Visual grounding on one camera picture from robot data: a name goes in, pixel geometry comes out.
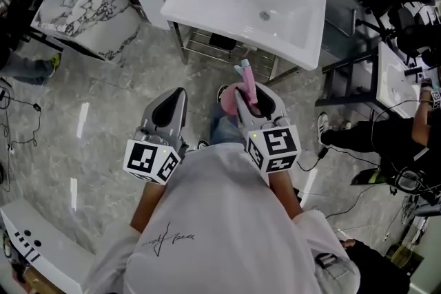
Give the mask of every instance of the drain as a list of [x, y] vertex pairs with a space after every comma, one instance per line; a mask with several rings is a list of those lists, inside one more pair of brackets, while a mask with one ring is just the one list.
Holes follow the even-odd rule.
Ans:
[[263, 21], [269, 21], [269, 19], [271, 18], [266, 11], [262, 11], [259, 16]]

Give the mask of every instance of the marble countertop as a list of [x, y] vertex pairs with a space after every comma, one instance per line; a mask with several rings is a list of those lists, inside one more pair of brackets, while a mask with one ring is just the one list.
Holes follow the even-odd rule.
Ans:
[[129, 0], [45, 0], [32, 27], [117, 63], [140, 23]]

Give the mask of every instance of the marble floor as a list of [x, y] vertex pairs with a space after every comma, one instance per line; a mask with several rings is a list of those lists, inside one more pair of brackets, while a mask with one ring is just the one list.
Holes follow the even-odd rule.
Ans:
[[[19, 50], [34, 59], [50, 58], [53, 51], [40, 43]], [[129, 221], [143, 183], [122, 171], [125, 144], [138, 126], [145, 106], [160, 93], [182, 86], [189, 95], [183, 135], [189, 145], [208, 138], [209, 112], [218, 87], [239, 80], [230, 66], [190, 55], [181, 63], [170, 35], [143, 25], [137, 39], [123, 52], [123, 67], [101, 63], [65, 49], [61, 66], [44, 86], [35, 87], [9, 78], [15, 98], [37, 102], [43, 109], [38, 145], [16, 145], [10, 154], [10, 191], [0, 190], [0, 205], [24, 197], [56, 228], [87, 250], [94, 251], [105, 226], [115, 218]], [[303, 153], [300, 163], [311, 167], [319, 150], [314, 107], [323, 84], [320, 70], [301, 71], [274, 89], [283, 98], [292, 123], [297, 124]], [[79, 114], [89, 103], [81, 137]], [[327, 109], [335, 124], [362, 119], [343, 107]], [[4, 121], [4, 112], [0, 119]], [[8, 118], [12, 139], [32, 136], [38, 114], [29, 106], [11, 103]], [[364, 158], [378, 161], [374, 154]], [[0, 142], [0, 160], [6, 165], [6, 139]], [[294, 185], [304, 191], [305, 208], [318, 207], [326, 215], [348, 210], [364, 187], [351, 187], [351, 178], [368, 163], [330, 151], [311, 172], [292, 171]], [[76, 209], [71, 207], [70, 179], [78, 182]], [[402, 226], [402, 196], [389, 188], [363, 193], [348, 213], [329, 218], [341, 237], [354, 237], [385, 252], [397, 240]], [[383, 241], [386, 232], [391, 234]]]

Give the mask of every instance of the shoe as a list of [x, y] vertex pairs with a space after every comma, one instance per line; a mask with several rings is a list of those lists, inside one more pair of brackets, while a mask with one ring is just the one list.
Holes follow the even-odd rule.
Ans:
[[218, 90], [218, 100], [217, 100], [218, 103], [221, 102], [222, 93], [228, 88], [228, 86], [229, 85], [222, 85], [222, 86], [219, 87], [219, 90]]
[[49, 75], [49, 77], [53, 77], [55, 75], [56, 70], [58, 69], [58, 66], [60, 66], [61, 62], [61, 54], [56, 53], [51, 59], [50, 63], [52, 64], [52, 73]]
[[327, 146], [324, 143], [322, 143], [322, 134], [331, 129], [331, 127], [329, 126], [329, 118], [328, 118], [328, 114], [326, 113], [322, 113], [318, 116], [317, 119], [317, 132], [318, 132], [318, 143], [323, 145], [323, 146]]
[[344, 131], [344, 130], [350, 130], [352, 129], [352, 123], [349, 120], [346, 120], [343, 122], [342, 126], [340, 127], [340, 131]]
[[204, 149], [209, 146], [209, 143], [206, 140], [199, 140], [196, 146], [196, 149]]

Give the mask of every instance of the printed signature on shirt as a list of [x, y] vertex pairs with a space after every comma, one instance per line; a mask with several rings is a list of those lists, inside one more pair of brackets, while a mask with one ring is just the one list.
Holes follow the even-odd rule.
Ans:
[[166, 237], [168, 234], [169, 226], [170, 226], [170, 222], [168, 222], [167, 228], [166, 228], [164, 234], [159, 234], [157, 239], [146, 242], [145, 244], [142, 244], [141, 246], [154, 244], [153, 251], [156, 254], [156, 256], [159, 257], [159, 253], [161, 252], [161, 247], [166, 240], [172, 239], [172, 244], [174, 244], [178, 240], [182, 240], [182, 239], [193, 239], [194, 240], [194, 234], [182, 235], [180, 232]]

